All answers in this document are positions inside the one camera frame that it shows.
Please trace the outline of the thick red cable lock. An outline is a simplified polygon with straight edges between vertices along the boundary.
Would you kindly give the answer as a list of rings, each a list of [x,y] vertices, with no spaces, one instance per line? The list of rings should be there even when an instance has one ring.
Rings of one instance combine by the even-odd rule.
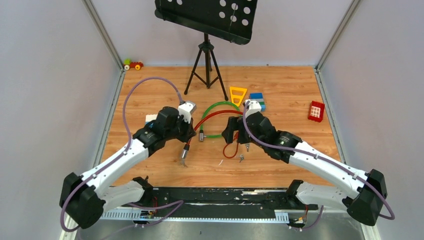
[[[205,123],[207,120],[211,119],[212,117],[215,117],[217,115],[221,115],[221,114],[227,114],[227,113],[231,113],[231,114],[239,114],[241,115],[242,112],[240,110],[219,110],[213,113],[208,114],[207,116],[205,116],[204,118],[202,118],[194,127],[195,132],[197,132],[197,130],[200,128],[200,126]],[[190,149],[190,143],[191,140],[186,143],[182,149],[182,153],[181,153],[181,157],[180,159],[185,159],[187,158],[189,149]]]

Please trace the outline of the keys of red lock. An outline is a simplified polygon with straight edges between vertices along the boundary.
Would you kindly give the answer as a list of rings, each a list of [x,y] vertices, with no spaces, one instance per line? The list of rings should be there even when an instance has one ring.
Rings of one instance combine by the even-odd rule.
[[[186,165],[186,163],[185,163],[185,159],[181,159],[180,160],[180,164],[184,167],[184,168],[187,168],[188,166]]]

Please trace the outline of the small key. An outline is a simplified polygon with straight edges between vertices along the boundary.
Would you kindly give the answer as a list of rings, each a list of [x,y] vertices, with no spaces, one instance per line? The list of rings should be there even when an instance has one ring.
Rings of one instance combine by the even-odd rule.
[[[241,163],[244,159],[245,159],[244,155],[243,155],[243,154],[241,154],[241,155],[239,156],[239,163]]]

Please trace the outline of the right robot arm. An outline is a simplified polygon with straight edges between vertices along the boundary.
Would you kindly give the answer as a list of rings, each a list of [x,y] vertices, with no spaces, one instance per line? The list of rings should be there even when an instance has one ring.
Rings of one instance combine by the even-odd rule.
[[[353,219],[375,226],[383,217],[381,210],[387,207],[388,191],[385,176],[377,169],[364,171],[334,160],[309,145],[300,137],[276,130],[270,120],[260,112],[247,117],[229,117],[221,133],[225,142],[252,143],[260,147],[270,158],[306,169],[333,186],[322,186],[304,180],[294,180],[285,195],[286,204],[292,209],[301,205],[322,205],[345,210]]]

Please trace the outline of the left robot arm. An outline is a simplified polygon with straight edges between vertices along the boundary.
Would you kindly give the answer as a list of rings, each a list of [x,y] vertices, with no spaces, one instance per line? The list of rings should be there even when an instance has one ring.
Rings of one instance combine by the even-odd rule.
[[[149,206],[153,201],[152,186],[142,177],[112,187],[118,178],[133,166],[151,157],[165,147],[167,141],[177,139],[188,142],[195,136],[192,114],[193,102],[187,101],[178,108],[165,106],[156,118],[130,136],[129,141],[100,165],[77,175],[68,174],[62,184],[59,206],[82,229],[94,225],[103,213],[137,202]]]

